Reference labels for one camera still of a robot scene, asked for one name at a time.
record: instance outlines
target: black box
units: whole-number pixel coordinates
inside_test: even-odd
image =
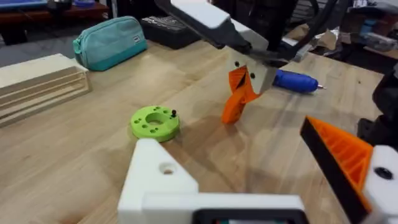
[[[180,49],[200,38],[173,17],[150,16],[141,19],[145,38],[172,49]]]

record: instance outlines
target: green 3d printed part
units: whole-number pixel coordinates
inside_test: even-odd
[[[147,106],[131,117],[130,125],[137,138],[152,138],[164,142],[178,133],[180,120],[175,110],[163,106]]]

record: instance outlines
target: black screw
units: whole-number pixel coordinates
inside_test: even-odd
[[[374,168],[374,172],[379,177],[386,179],[386,180],[392,180],[394,178],[394,176],[392,175],[392,172],[384,167],[376,167],[376,168]]]
[[[177,115],[177,111],[176,110],[172,110],[172,118],[175,118]]]

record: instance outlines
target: butcher block table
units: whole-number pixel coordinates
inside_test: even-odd
[[[149,105],[177,110],[181,133],[162,145],[201,192],[297,194],[311,223],[345,222],[300,127],[309,114],[354,134],[360,118],[379,115],[371,96],[382,75],[309,54],[283,69],[311,75],[327,90],[272,88],[225,125],[227,58],[228,49],[202,41],[180,50],[149,43],[91,73],[91,93],[0,129],[0,223],[117,223],[136,143],[129,119]]]

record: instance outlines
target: teal pencil case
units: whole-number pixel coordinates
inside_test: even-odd
[[[138,21],[131,16],[110,19],[85,29],[73,41],[76,60],[94,71],[104,71],[147,48]]]

